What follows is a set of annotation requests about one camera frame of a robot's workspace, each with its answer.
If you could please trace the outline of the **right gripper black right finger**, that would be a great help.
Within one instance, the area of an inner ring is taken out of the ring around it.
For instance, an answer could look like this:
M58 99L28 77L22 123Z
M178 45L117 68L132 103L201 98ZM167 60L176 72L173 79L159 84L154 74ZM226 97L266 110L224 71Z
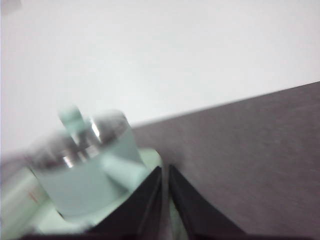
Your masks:
M168 187L182 226L190 240L248 240L250 236L211 205L174 166Z

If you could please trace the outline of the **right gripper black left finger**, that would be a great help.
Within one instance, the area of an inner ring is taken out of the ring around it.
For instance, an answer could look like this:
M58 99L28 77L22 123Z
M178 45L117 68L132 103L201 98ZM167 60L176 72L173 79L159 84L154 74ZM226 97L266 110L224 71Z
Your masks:
M87 233L97 240L154 240L161 201L162 168L157 166L126 201Z

